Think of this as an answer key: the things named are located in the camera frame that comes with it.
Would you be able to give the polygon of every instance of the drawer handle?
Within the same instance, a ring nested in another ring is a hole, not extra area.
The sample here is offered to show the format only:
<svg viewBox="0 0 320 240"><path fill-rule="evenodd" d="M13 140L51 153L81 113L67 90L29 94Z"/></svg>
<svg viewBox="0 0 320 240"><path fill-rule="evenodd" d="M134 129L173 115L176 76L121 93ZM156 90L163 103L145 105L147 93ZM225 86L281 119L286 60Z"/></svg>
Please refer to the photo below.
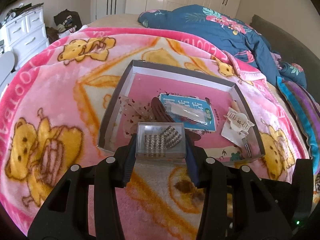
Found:
<svg viewBox="0 0 320 240"><path fill-rule="evenodd" d="M14 32L12 32L12 34L14 34L14 33L16 33L16 32L18 32L18 31L20 31L21 30L21 27L19 27L18 29L16 29Z"/></svg>
<svg viewBox="0 0 320 240"><path fill-rule="evenodd" d="M31 42L33 42L34 40L36 39L36 37L33 37L32 39L31 39L31 41L28 41L27 43L25 43L24 45L28 45L28 44L30 44Z"/></svg>

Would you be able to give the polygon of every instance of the blue comforter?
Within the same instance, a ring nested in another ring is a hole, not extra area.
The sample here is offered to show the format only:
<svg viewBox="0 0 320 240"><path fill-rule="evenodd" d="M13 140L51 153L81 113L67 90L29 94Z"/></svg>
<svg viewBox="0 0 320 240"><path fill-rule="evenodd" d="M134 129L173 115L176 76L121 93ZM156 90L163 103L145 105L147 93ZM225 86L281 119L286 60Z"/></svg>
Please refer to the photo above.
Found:
<svg viewBox="0 0 320 240"><path fill-rule="evenodd" d="M276 86L280 76L270 54L268 42L250 26L200 5L173 11L151 10L138 21L146 28L174 30L197 35L240 60L258 68Z"/></svg>

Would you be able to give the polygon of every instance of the clear plastic box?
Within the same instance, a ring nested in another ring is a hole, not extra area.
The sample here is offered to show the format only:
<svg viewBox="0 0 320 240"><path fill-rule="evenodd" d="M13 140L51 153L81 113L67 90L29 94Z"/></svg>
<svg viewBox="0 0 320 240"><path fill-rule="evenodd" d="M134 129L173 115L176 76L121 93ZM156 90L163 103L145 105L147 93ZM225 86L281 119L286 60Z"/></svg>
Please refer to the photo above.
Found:
<svg viewBox="0 0 320 240"><path fill-rule="evenodd" d="M183 123L139 122L136 144L137 159L183 159L186 138Z"/></svg>

